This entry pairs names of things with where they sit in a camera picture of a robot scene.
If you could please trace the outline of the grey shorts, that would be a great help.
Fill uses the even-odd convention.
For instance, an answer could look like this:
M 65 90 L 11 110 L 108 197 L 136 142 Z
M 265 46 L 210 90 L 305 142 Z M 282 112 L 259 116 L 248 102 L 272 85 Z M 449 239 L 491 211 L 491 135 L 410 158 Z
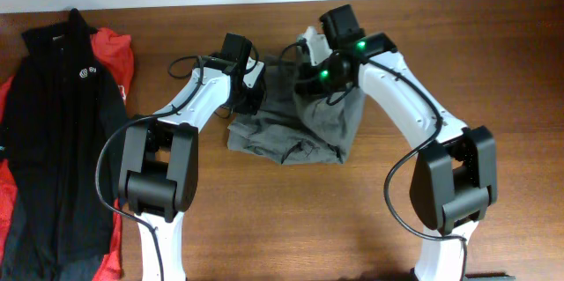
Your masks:
M 264 58 L 266 98 L 254 115 L 238 114 L 229 124 L 227 148 L 268 158 L 280 165 L 344 164 L 363 116 L 366 94 L 354 88 L 332 97 L 294 91 L 297 64 Z

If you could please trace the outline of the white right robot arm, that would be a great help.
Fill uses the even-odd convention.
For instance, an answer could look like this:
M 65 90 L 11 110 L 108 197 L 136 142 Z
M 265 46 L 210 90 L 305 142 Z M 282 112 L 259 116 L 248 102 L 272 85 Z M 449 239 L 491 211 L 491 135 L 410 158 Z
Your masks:
M 422 240 L 413 278 L 465 280 L 470 237 L 498 199 L 492 132 L 485 126 L 469 127 L 443 107 L 384 33 L 338 45 L 308 29 L 296 43 L 314 69 L 314 80 L 330 92 L 359 88 L 411 147 L 386 175 L 383 195 L 398 224 Z M 421 231 L 399 216 L 390 197 L 391 180 L 409 159 L 415 161 L 409 197 L 424 226 Z

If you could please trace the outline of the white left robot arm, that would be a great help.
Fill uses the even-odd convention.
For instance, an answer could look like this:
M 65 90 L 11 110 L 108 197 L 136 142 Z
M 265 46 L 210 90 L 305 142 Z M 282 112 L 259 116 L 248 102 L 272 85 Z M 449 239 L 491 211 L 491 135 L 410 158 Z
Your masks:
M 153 119 L 128 127 L 119 195 L 137 220 L 144 280 L 185 279 L 182 221 L 197 190 L 199 133 L 220 107 L 258 108 L 264 69 L 251 57 L 203 56 Z

